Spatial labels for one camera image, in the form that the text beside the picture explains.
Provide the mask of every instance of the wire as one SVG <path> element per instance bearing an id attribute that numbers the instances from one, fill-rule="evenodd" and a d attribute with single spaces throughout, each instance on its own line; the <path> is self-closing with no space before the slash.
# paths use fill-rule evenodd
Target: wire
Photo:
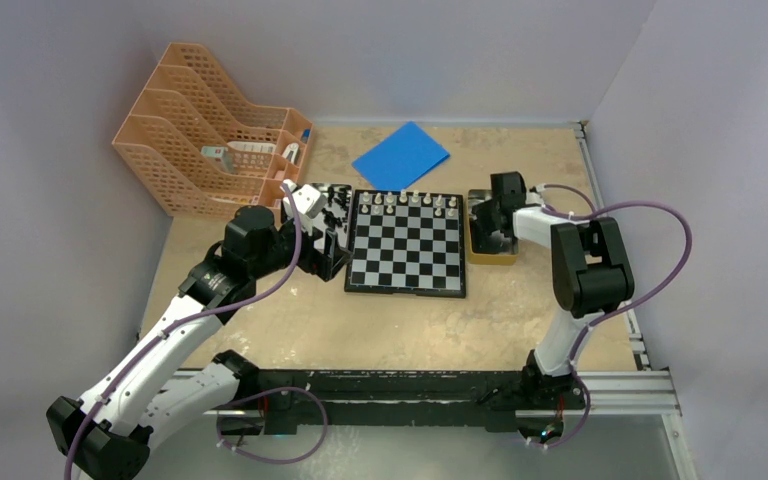
<path id="1" fill-rule="evenodd" d="M 313 455 L 314 453 L 316 453 L 316 451 L 319 450 L 319 447 L 322 446 L 322 443 L 325 442 L 325 436 L 328 434 L 328 415 L 326 415 L 326 413 L 325 413 L 325 405 L 323 405 L 322 402 L 318 398 L 316 398 L 316 396 L 314 394 L 308 392 L 304 388 L 299 388 L 299 387 L 278 387 L 278 388 L 273 388 L 273 389 L 270 389 L 270 390 L 264 390 L 264 391 L 258 393 L 257 395 L 252 395 L 250 397 L 246 397 L 246 398 L 243 398 L 243 399 L 240 399 L 240 400 L 235 400 L 235 401 L 233 401 L 231 403 L 228 403 L 227 405 L 224 405 L 223 407 L 226 407 L 226 408 L 238 407 L 238 406 L 244 405 L 244 404 L 246 404 L 246 403 L 248 403 L 248 402 L 250 402 L 252 400 L 257 400 L 259 398 L 265 398 L 267 395 L 272 395 L 273 393 L 279 393 L 279 392 L 296 392 L 296 393 L 301 393 L 301 394 L 307 395 L 308 397 L 310 397 L 311 400 L 313 400 L 313 403 L 315 403 L 316 406 L 319 408 L 319 412 L 322 414 L 322 433 L 319 435 L 319 440 L 316 441 L 316 444 L 313 446 L 313 448 L 311 448 L 307 452 L 299 455 L 298 457 L 293 457 L 293 458 L 286 458 L 285 459 L 285 458 L 263 457 L 263 456 L 255 454 L 255 453 L 251 453 L 251 452 L 247 452 L 245 450 L 241 450 L 241 449 L 235 447 L 234 444 L 232 444 L 231 442 L 226 440 L 222 436 L 222 428 L 220 428 L 220 426 L 219 426 L 219 420 L 220 419 L 216 420 L 216 435 L 219 437 L 219 444 L 217 444 L 217 446 L 221 445 L 221 446 L 227 448 L 228 450 L 231 450 L 232 452 L 237 453 L 239 455 L 243 455 L 245 457 L 251 458 L 252 460 L 257 460 L 259 462 L 269 463 L 269 464 L 272 464 L 272 465 L 289 465 L 291 463 L 301 462 L 302 460 L 304 460 L 304 459 L 310 457 L 311 455 Z"/>
<path id="2" fill-rule="evenodd" d="M 614 310 L 613 312 L 606 313 L 604 315 L 601 315 L 593 319 L 590 323 L 587 324 L 587 327 L 583 328 L 581 332 L 578 334 L 578 337 L 576 337 L 575 342 L 573 342 L 572 349 L 570 349 L 569 357 L 567 358 L 567 360 L 569 361 L 570 373 L 572 374 L 573 379 L 576 381 L 576 383 L 581 385 L 581 389 L 584 392 L 584 412 L 581 415 L 581 420 L 579 420 L 578 423 L 575 425 L 575 427 L 573 427 L 572 431 L 570 431 L 568 434 L 561 437 L 561 439 L 558 440 L 557 442 L 554 442 L 552 444 L 544 444 L 543 448 L 547 448 L 547 449 L 555 448 L 567 443 L 568 441 L 570 441 L 570 439 L 572 439 L 575 435 L 577 435 L 582 428 L 584 428 L 584 423 L 587 421 L 588 417 L 590 417 L 590 409 L 591 409 L 590 390 L 588 390 L 587 385 L 584 384 L 584 381 L 582 381 L 581 377 L 578 375 L 578 371 L 575 368 L 575 357 L 578 355 L 578 351 L 581 348 L 581 345 L 584 343 L 584 339 L 587 338 L 588 333 L 590 333 L 590 330 L 592 330 L 593 328 L 595 328 L 597 325 L 601 324 L 605 320 L 616 317 L 617 315 L 621 315 L 633 308 L 639 307 L 640 305 L 644 304 L 645 302 L 649 301 L 652 297 L 660 293 L 661 290 L 663 290 L 667 285 L 669 285 L 673 281 L 673 279 L 675 279 L 676 275 L 678 275 L 681 269 L 684 268 L 684 265 L 687 263 L 687 259 L 690 258 L 690 250 L 693 248 L 693 232 L 690 230 L 690 223 L 688 223 L 684 215 L 682 215 L 678 210 L 660 202 L 650 202 L 650 201 L 620 202 L 620 203 L 596 210 L 588 215 L 581 215 L 581 216 L 563 215 L 554 210 L 549 210 L 546 208 L 543 209 L 544 213 L 553 217 L 566 218 L 571 221 L 589 221 L 589 220 L 593 220 L 594 218 L 600 215 L 604 215 L 609 212 L 622 210 L 626 208 L 632 208 L 632 207 L 654 208 L 657 210 L 662 210 L 674 216 L 676 220 L 678 220 L 678 222 L 681 224 L 681 228 L 684 230 L 684 251 L 682 252 L 681 257 L 679 258 L 678 263 L 676 263 L 676 266 L 672 269 L 672 271 L 670 271 L 669 275 L 667 275 L 667 277 L 661 283 L 656 285 L 655 288 L 646 292 L 646 294 L 643 295 L 642 297 L 625 304 L 624 306 Z"/>
<path id="3" fill-rule="evenodd" d="M 581 190 L 575 187 L 571 187 L 569 185 L 562 185 L 560 183 L 544 183 L 543 187 L 554 188 L 556 190 L 566 190 L 568 192 L 572 192 L 578 195 L 579 197 L 581 197 L 582 199 L 584 199 L 585 202 L 587 202 L 587 206 L 590 207 L 591 212 L 596 211 L 596 205 L 593 203 L 593 200 L 590 200 L 590 197 L 588 197 L 586 193 L 582 192 Z"/>
<path id="4" fill-rule="evenodd" d="M 287 187 L 287 185 L 281 184 L 281 189 L 284 190 L 284 193 L 287 194 L 287 198 L 289 198 L 290 202 L 290 210 L 293 212 L 293 223 L 295 223 L 295 230 L 296 230 L 296 245 L 293 249 L 293 258 L 290 260 L 290 264 L 287 266 L 287 269 L 284 272 L 284 276 L 281 277 L 280 280 L 278 280 L 275 285 L 269 287 L 266 291 L 255 295 L 251 298 L 248 298 L 246 300 L 242 300 L 237 303 L 232 303 L 230 305 L 225 305 L 224 307 L 214 308 L 211 310 L 204 310 L 202 312 L 194 313 L 190 316 L 184 317 L 180 320 L 176 320 L 172 322 L 168 327 L 164 328 L 162 332 L 166 335 L 169 335 L 170 333 L 174 332 L 178 327 L 182 325 L 186 325 L 189 322 L 192 322 L 193 320 L 197 320 L 199 318 L 209 317 L 211 315 L 218 315 L 220 313 L 227 313 L 227 312 L 233 312 L 236 310 L 239 310 L 242 307 L 245 307 L 247 305 L 251 305 L 252 303 L 259 302 L 260 300 L 263 300 L 264 298 L 272 295 L 275 293 L 279 288 L 281 288 L 285 283 L 287 283 L 287 280 L 289 280 L 290 275 L 293 273 L 293 270 L 296 268 L 296 264 L 299 263 L 299 256 L 301 255 L 302 251 L 302 228 L 301 228 L 301 218 L 299 217 L 299 211 L 296 208 L 296 202 L 293 199 L 293 192 L 290 191 L 290 188 Z M 122 380 L 131 372 L 131 370 L 136 367 L 140 361 L 145 358 L 145 356 L 150 352 L 154 347 L 156 347 L 161 341 L 161 336 L 155 336 L 151 340 L 149 340 L 148 343 L 145 344 L 143 348 L 141 348 L 129 361 L 125 364 L 124 367 L 119 371 L 118 374 L 116 374 L 113 379 L 111 379 L 110 384 L 107 386 L 106 389 L 104 389 L 103 392 L 101 392 L 100 400 L 95 402 L 95 404 L 90 408 L 89 412 L 87 412 L 87 415 L 84 417 L 84 419 L 81 421 L 81 424 L 78 426 L 78 430 L 75 432 L 75 436 L 72 438 L 72 444 L 69 445 L 69 452 L 66 454 L 66 468 L 64 468 L 63 471 L 63 480 L 72 480 L 72 465 L 75 463 L 75 456 L 78 454 L 78 446 L 81 444 L 81 441 L 84 439 L 84 435 L 86 434 L 87 428 L 89 428 L 90 422 L 93 421 L 96 415 L 98 415 L 99 410 L 101 410 L 102 405 L 104 402 L 106 402 L 110 395 L 116 390 L 116 387 L 122 382 Z"/>

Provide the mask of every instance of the blue sheet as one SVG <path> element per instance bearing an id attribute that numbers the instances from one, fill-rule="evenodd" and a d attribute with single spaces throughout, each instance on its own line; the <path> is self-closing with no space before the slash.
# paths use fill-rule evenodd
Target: blue sheet
<path id="1" fill-rule="evenodd" d="M 404 124 L 352 162 L 376 190 L 403 190 L 449 158 L 414 122 Z"/>

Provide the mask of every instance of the table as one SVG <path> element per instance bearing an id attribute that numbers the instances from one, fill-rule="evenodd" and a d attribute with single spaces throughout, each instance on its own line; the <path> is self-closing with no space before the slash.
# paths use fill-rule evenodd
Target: table
<path id="1" fill-rule="evenodd" d="M 466 196 L 470 189 L 490 188 L 491 173 L 516 170 L 529 186 L 563 183 L 590 193 L 571 129 L 423 128 L 451 157 L 411 189 Z M 317 128 L 304 181 L 370 188 L 351 162 L 394 130 Z M 547 192 L 547 199 L 561 211 L 586 210 L 568 192 Z M 163 314 L 190 268 L 222 238 L 225 223 L 175 217 L 143 333 Z M 281 274 L 261 279 L 258 291 Z M 556 308 L 549 251 L 523 242 L 511 267 L 469 265 L 466 299 L 348 294 L 342 272 L 324 283 L 298 271 L 274 295 L 237 312 L 183 367 L 202 368 L 217 352 L 234 349 L 262 368 L 519 370 Z M 636 370 L 623 317 L 596 329 L 580 369 Z"/>

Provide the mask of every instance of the chessboard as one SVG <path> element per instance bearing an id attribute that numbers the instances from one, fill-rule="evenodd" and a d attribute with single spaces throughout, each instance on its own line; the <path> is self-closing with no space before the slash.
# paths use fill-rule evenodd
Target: chessboard
<path id="1" fill-rule="evenodd" d="M 466 297 L 463 196 L 356 190 L 347 292 Z"/>

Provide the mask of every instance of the purple hose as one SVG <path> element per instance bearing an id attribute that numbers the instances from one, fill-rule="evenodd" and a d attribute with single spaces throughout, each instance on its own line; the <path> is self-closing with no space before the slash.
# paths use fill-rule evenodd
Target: purple hose
<path id="1" fill-rule="evenodd" d="M 232 444 L 228 440 L 225 440 L 222 437 L 222 430 L 219 428 L 219 420 L 217 419 L 216 420 L 216 435 L 219 437 L 219 443 L 223 447 L 227 448 L 228 450 L 231 450 L 234 453 L 237 453 L 237 454 L 249 457 L 252 460 L 257 460 L 259 462 L 269 463 L 269 464 L 272 464 L 272 465 L 288 465 L 288 464 L 291 464 L 291 463 L 301 462 L 302 460 L 304 460 L 304 459 L 310 457 L 311 455 L 313 455 L 314 453 L 316 453 L 316 451 L 319 450 L 319 447 L 322 446 L 322 443 L 325 441 L 325 435 L 328 433 L 328 416 L 325 414 L 325 405 L 323 405 L 322 402 L 318 398 L 316 398 L 316 396 L 314 394 L 308 392 L 307 390 L 305 390 L 303 388 L 299 388 L 299 387 L 278 387 L 278 388 L 273 388 L 271 390 L 264 390 L 264 391 L 258 393 L 257 395 L 252 395 L 250 397 L 246 397 L 246 398 L 243 398 L 243 399 L 240 399 L 240 400 L 234 400 L 233 402 L 228 403 L 227 405 L 223 405 L 223 407 L 233 408 L 233 407 L 236 407 L 236 406 L 244 405 L 244 404 L 246 404 L 246 403 L 248 403 L 248 402 L 250 402 L 252 400 L 257 400 L 258 398 L 265 397 L 267 395 L 272 395 L 273 393 L 278 393 L 278 392 L 297 392 L 297 393 L 301 393 L 301 394 L 307 395 L 308 397 L 311 398 L 311 400 L 313 400 L 313 403 L 315 403 L 316 406 L 319 407 L 319 411 L 320 411 L 320 413 L 322 413 L 322 433 L 319 435 L 319 440 L 316 441 L 316 444 L 313 446 L 313 448 L 308 450 L 306 453 L 304 453 L 302 455 L 299 455 L 298 457 L 294 457 L 294 458 L 287 458 L 287 459 L 281 458 L 281 459 L 279 459 L 279 458 L 262 457 L 260 455 L 254 454 L 254 453 L 247 452 L 245 450 L 241 450 L 240 448 L 236 447 L 234 444 Z"/>
<path id="2" fill-rule="evenodd" d="M 590 207 L 591 212 L 596 211 L 596 205 L 593 204 L 593 200 L 590 200 L 590 197 L 588 197 L 586 193 L 582 192 L 581 190 L 575 187 L 571 187 L 569 185 L 561 185 L 560 183 L 545 183 L 543 184 L 543 186 L 546 188 L 554 188 L 557 190 L 566 190 L 568 192 L 572 192 L 578 195 L 579 197 L 581 197 L 582 199 L 584 199 L 585 202 L 587 202 L 587 206 Z"/>
<path id="3" fill-rule="evenodd" d="M 255 295 L 254 297 L 248 298 L 246 300 L 243 300 L 237 303 L 225 305 L 224 307 L 214 308 L 212 310 L 205 310 L 202 312 L 194 313 L 180 320 L 176 320 L 172 322 L 168 327 L 164 328 L 162 330 L 163 333 L 168 335 L 173 331 L 175 331 L 175 329 L 177 329 L 181 325 L 187 324 L 199 318 L 204 318 L 204 317 L 209 317 L 210 315 L 218 315 L 220 313 L 227 313 L 227 312 L 239 310 L 240 308 L 245 307 L 246 305 L 251 305 L 252 303 L 258 302 L 272 295 L 287 282 L 287 280 L 290 278 L 290 275 L 293 273 L 293 270 L 295 270 L 296 264 L 299 262 L 299 256 L 301 255 L 301 252 L 302 252 L 302 228 L 301 228 L 301 218 L 299 217 L 299 211 L 296 209 L 296 202 L 293 199 L 293 192 L 291 192 L 290 189 L 284 184 L 281 184 L 281 188 L 284 190 L 284 193 L 287 194 L 287 198 L 290 199 L 290 209 L 293 211 L 293 223 L 295 223 L 295 227 L 296 227 L 296 245 L 295 245 L 295 248 L 293 249 L 293 258 L 292 260 L 290 260 L 290 264 L 287 266 L 287 269 L 284 271 L 284 276 L 281 277 L 281 279 L 278 280 L 278 282 L 276 282 L 275 285 L 271 286 L 268 290 L 264 291 L 263 293 L 260 293 L 258 295 Z M 107 388 L 104 389 L 104 391 L 101 393 L 102 399 L 106 400 L 110 398 L 110 394 L 116 390 L 116 387 L 119 385 L 119 383 L 122 382 L 125 376 L 127 376 L 128 373 L 130 373 L 131 370 L 133 370 L 134 367 L 136 367 L 137 364 L 139 364 L 140 361 L 148 354 L 148 352 L 150 352 L 151 349 L 153 349 L 154 347 L 157 346 L 158 343 L 160 343 L 160 341 L 161 341 L 161 337 L 158 337 L 158 336 L 149 340 L 149 342 L 142 349 L 140 349 L 128 361 L 128 363 L 125 364 L 124 367 L 122 367 L 122 370 L 120 370 L 119 373 L 116 374 L 115 377 L 113 377 L 113 379 L 110 381 L 110 385 L 108 385 Z M 78 430 L 75 432 L 75 437 L 72 439 L 72 444 L 69 445 L 69 452 L 66 454 L 66 468 L 64 469 L 64 472 L 63 472 L 63 480 L 72 480 L 72 464 L 75 463 L 75 456 L 78 453 L 78 446 L 83 440 L 83 437 L 86 433 L 87 428 L 89 427 L 90 422 L 98 414 L 98 411 L 101 410 L 101 407 L 102 407 L 102 402 L 96 402 L 95 405 L 93 405 L 92 408 L 90 408 L 90 411 L 87 412 L 87 415 L 84 417 L 84 420 L 81 421 L 81 424 L 78 426 Z"/>
<path id="4" fill-rule="evenodd" d="M 553 217 L 557 218 L 567 218 L 569 220 L 573 221 L 589 221 L 592 220 L 599 215 L 604 215 L 608 212 L 613 212 L 616 210 L 622 210 L 625 208 L 631 208 L 631 207 L 647 207 L 647 208 L 655 208 L 657 210 L 663 210 L 672 216 L 674 216 L 679 223 L 681 223 L 681 228 L 684 229 L 684 252 L 681 254 L 681 258 L 679 258 L 678 263 L 676 266 L 672 269 L 669 275 L 667 275 L 667 278 L 665 278 L 661 283 L 655 286 L 652 290 L 649 290 L 646 292 L 645 295 L 638 298 L 637 300 L 634 300 L 632 302 L 627 303 L 626 305 L 618 308 L 617 310 L 614 310 L 613 312 L 606 313 L 600 317 L 597 317 L 593 319 L 590 323 L 587 324 L 587 328 L 582 329 L 581 333 L 578 334 L 578 337 L 576 337 L 575 342 L 572 345 L 572 349 L 570 350 L 569 354 L 569 361 L 570 361 L 570 372 L 572 373 L 573 378 L 576 382 L 578 382 L 582 389 L 584 390 L 584 412 L 581 415 L 581 420 L 578 421 L 578 423 L 575 425 L 575 427 L 570 431 L 568 434 L 561 437 L 560 440 L 557 442 L 544 445 L 545 448 L 555 448 L 559 447 L 568 441 L 572 439 L 575 435 L 577 435 L 582 428 L 584 428 L 584 422 L 587 421 L 587 418 L 590 416 L 590 390 L 587 389 L 587 386 L 584 384 L 584 382 L 581 380 L 581 377 L 578 375 L 578 371 L 576 370 L 575 366 L 573 365 L 573 360 L 575 359 L 576 355 L 578 354 L 578 350 L 581 348 L 581 344 L 584 342 L 584 339 L 587 337 L 587 334 L 589 333 L 589 330 L 593 327 L 596 327 L 600 323 L 604 322 L 605 320 L 608 320 L 609 318 L 616 317 L 617 315 L 623 314 L 632 308 L 636 308 L 655 295 L 657 295 L 661 290 L 663 290 L 667 285 L 670 284 L 670 282 L 675 279 L 676 275 L 678 275 L 678 272 L 681 271 L 682 268 L 684 268 L 684 265 L 687 263 L 687 259 L 690 258 L 690 250 L 693 247 L 693 233 L 690 230 L 690 224 L 687 222 L 687 219 L 679 213 L 676 209 L 670 207 L 669 205 L 665 205 L 663 203 L 659 202 L 649 202 L 649 201 L 631 201 L 631 202 L 620 202 L 615 205 L 611 205 L 608 207 L 605 207 L 601 210 L 596 210 L 593 213 L 589 215 L 581 215 L 581 216 L 569 216 L 569 215 L 563 215 L 558 212 L 555 212 L 553 210 L 549 209 L 543 209 L 543 212 L 547 215 L 551 215 Z"/>

